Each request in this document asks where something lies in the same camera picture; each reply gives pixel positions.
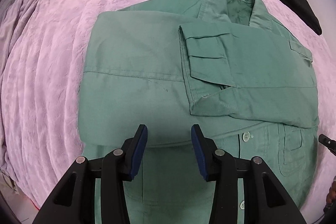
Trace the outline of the person's right hand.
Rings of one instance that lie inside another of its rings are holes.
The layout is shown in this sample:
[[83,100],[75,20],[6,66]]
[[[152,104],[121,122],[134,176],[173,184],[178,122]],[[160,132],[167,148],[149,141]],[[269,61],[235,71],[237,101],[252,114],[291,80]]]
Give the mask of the person's right hand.
[[336,200],[336,179],[334,178],[331,187],[329,188],[329,192],[326,196],[326,204],[331,204]]

